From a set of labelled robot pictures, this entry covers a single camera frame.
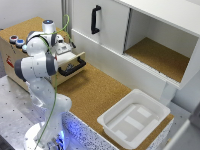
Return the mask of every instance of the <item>open cabinet compartment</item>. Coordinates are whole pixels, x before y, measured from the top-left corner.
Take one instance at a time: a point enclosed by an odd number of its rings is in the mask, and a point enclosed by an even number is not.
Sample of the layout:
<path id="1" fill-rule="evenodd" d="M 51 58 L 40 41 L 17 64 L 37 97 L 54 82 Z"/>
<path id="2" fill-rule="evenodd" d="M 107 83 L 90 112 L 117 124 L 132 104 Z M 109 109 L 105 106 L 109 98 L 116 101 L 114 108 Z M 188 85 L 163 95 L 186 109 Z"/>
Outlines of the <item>open cabinet compartment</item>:
<path id="1" fill-rule="evenodd" d="M 197 36 L 131 9 L 124 55 L 181 87 L 197 42 Z"/>

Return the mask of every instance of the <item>cabinet shelf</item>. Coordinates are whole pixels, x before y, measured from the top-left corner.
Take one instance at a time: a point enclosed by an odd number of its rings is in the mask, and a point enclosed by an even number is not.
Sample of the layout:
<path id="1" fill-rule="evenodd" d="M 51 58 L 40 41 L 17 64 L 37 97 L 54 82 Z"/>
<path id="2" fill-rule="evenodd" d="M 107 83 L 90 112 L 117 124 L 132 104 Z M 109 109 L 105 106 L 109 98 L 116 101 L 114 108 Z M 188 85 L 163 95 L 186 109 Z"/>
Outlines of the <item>cabinet shelf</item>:
<path id="1" fill-rule="evenodd" d="M 190 60 L 149 38 L 144 38 L 125 53 L 177 82 L 181 82 Z"/>

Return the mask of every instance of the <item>black handle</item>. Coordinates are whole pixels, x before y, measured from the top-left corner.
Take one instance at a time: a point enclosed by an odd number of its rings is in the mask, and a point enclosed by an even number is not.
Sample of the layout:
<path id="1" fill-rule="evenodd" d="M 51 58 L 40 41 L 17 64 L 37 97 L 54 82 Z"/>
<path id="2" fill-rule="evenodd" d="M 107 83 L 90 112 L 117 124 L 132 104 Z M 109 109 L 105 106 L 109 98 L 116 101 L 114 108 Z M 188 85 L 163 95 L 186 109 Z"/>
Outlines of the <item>black handle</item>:
<path id="1" fill-rule="evenodd" d="M 96 34 L 98 33 L 100 30 L 96 28 L 96 12 L 101 10 L 101 7 L 96 5 L 96 8 L 94 8 L 92 10 L 92 24 L 91 24 L 91 30 L 92 30 L 92 34 Z"/>
<path id="2" fill-rule="evenodd" d="M 63 71 L 61 67 L 58 68 L 58 72 L 62 76 L 69 76 L 70 74 L 76 72 L 77 70 L 81 69 L 86 65 L 86 62 L 80 58 L 80 56 L 77 58 L 77 61 L 80 63 L 79 65 L 75 66 L 74 68 L 68 69 L 66 71 Z"/>

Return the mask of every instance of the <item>cork surface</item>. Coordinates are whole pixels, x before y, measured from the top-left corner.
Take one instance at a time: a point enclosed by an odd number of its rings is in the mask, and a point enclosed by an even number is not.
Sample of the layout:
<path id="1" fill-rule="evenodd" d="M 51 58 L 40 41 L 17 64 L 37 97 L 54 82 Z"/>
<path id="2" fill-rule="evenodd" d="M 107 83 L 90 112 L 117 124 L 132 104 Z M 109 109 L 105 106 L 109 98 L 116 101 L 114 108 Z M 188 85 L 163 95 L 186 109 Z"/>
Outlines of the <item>cork surface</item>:
<path id="1" fill-rule="evenodd" d="M 90 64 L 58 86 L 58 93 L 72 100 L 70 111 L 120 150 L 123 148 L 105 134 L 97 118 L 129 92 L 129 88 Z M 173 115 L 169 115 L 136 150 L 145 150 L 172 119 Z"/>
<path id="2" fill-rule="evenodd" d="M 12 27 L 1 30 L 0 37 L 9 42 L 10 36 L 17 35 L 19 39 L 23 39 L 26 41 L 26 38 L 31 31 L 42 31 L 43 21 L 44 19 L 40 17 L 29 19 Z M 59 32 L 59 34 L 62 36 L 66 36 L 66 33 L 63 31 Z"/>
<path id="3" fill-rule="evenodd" d="M 125 53 L 178 82 L 181 82 L 190 60 L 149 38 L 143 39 Z"/>

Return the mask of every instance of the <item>plastic tub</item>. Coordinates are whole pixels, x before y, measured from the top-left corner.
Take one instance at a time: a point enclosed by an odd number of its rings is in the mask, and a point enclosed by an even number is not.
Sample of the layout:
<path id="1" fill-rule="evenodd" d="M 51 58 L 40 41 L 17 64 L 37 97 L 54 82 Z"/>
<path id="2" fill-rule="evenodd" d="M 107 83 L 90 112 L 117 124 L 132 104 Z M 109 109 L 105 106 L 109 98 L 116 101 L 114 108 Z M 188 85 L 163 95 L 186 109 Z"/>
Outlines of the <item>plastic tub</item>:
<path id="1" fill-rule="evenodd" d="M 97 121 L 105 133 L 126 149 L 136 149 L 169 115 L 170 109 L 135 89 Z"/>

